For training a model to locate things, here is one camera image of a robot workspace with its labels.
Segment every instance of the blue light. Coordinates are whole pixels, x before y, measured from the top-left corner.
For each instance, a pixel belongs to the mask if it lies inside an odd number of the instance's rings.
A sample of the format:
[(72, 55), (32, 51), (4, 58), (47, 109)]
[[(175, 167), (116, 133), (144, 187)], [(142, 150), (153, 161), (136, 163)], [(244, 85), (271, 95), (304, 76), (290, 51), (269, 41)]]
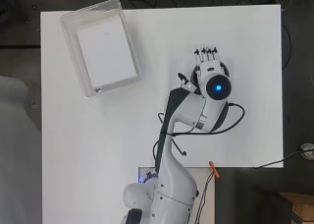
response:
[(140, 177), (140, 178), (138, 179), (138, 181), (139, 181), (140, 183), (144, 183), (145, 178), (144, 178), (144, 177)]
[(219, 84), (215, 85), (215, 90), (216, 90), (216, 91), (222, 90), (222, 86), (219, 85)]

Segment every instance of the orange clip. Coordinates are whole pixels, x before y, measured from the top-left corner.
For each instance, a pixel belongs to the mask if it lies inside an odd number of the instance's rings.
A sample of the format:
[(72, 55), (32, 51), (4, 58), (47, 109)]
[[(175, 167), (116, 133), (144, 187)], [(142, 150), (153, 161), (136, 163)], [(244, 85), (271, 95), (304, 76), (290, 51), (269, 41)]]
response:
[(220, 178), (220, 175), (219, 175), (219, 173), (218, 173), (218, 171), (217, 171), (217, 169), (216, 169), (216, 167), (212, 161), (209, 161), (209, 166), (213, 169), (213, 173), (214, 173), (215, 177), (217, 179)]

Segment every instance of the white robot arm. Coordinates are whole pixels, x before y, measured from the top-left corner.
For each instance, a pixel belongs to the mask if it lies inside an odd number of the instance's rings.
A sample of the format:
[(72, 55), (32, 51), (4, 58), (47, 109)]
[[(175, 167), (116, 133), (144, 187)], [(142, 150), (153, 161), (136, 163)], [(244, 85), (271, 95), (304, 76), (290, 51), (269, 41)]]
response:
[(181, 122), (207, 133), (216, 131), (226, 118), (232, 90), (229, 71), (215, 46), (196, 50), (194, 55), (191, 80), (180, 74), (183, 86), (171, 90), (166, 103), (155, 160), (158, 179), (127, 186), (124, 201), (132, 209), (123, 223), (185, 224), (189, 219), (197, 186), (172, 153), (174, 127)]

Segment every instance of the clear plastic tray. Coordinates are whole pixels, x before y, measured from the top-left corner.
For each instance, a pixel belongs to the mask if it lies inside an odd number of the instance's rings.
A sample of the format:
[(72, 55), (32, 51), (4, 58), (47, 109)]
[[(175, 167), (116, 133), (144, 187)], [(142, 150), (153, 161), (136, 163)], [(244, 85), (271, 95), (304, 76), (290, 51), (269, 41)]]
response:
[[(112, 20), (116, 19), (120, 19), (123, 24), (123, 30), (127, 39), (128, 46), (125, 49), (128, 49), (130, 51), (130, 59), (132, 61), (130, 66), (134, 67), (134, 71), (131, 70), (131, 76), (117, 79), (112, 83), (95, 85), (95, 83), (91, 81), (90, 69), (88, 69), (86, 66), (86, 60), (84, 59), (85, 55), (81, 49), (81, 42), (79, 42), (80, 39), (78, 37), (78, 31), (85, 27), (96, 26), (99, 23), (106, 23), (107, 21), (111, 22)], [(131, 42), (127, 22), (119, 0), (109, 0), (78, 11), (71, 12), (70, 14), (61, 17), (61, 24), (78, 75), (78, 81), (85, 97), (90, 98), (93, 96), (97, 96), (110, 89), (120, 86), (126, 86), (139, 80), (138, 60), (135, 50), (133, 48), (133, 44)], [(106, 63), (104, 63), (104, 68), (120, 67), (121, 66), (106, 66)]]

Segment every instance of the white tabletop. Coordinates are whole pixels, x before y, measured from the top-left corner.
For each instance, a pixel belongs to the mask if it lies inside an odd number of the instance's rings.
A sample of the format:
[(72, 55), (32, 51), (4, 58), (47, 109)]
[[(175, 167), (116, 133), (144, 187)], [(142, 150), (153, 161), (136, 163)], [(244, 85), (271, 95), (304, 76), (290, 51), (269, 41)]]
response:
[[(138, 167), (153, 166), (157, 113), (180, 85), (177, 72), (195, 65), (197, 44), (216, 44), (232, 72), (230, 101), (246, 115), (225, 134), (178, 138), (187, 157), (175, 156), (190, 167), (209, 160), (257, 166), (283, 157), (280, 6), (125, 11), (141, 81), (94, 99), (79, 88), (63, 14), (41, 14), (44, 224), (121, 221), (123, 189), (136, 182)], [(232, 109), (225, 125), (239, 115)]]

